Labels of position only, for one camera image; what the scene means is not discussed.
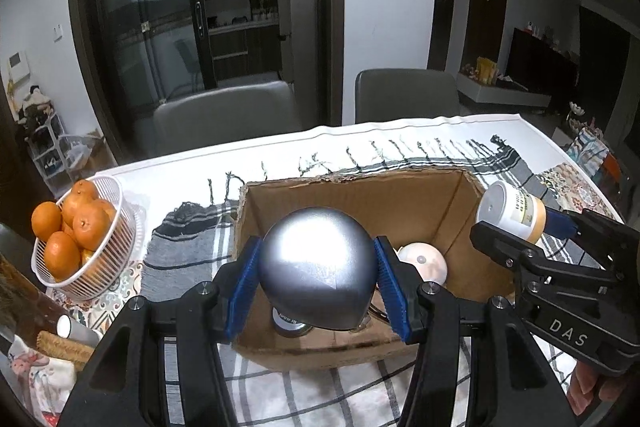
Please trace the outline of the right hand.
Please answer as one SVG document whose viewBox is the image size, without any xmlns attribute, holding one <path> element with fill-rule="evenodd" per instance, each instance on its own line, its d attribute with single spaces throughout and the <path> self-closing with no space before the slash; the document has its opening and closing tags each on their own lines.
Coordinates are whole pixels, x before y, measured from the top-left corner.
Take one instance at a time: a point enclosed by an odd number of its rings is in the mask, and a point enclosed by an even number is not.
<svg viewBox="0 0 640 427">
<path fill-rule="evenodd" d="M 570 387 L 566 394 L 570 408 L 576 416 L 582 415 L 587 410 L 595 397 L 603 402 L 614 402 L 627 386 L 627 375 L 618 377 L 604 377 L 593 367 L 577 362 L 572 376 Z"/>
</svg>

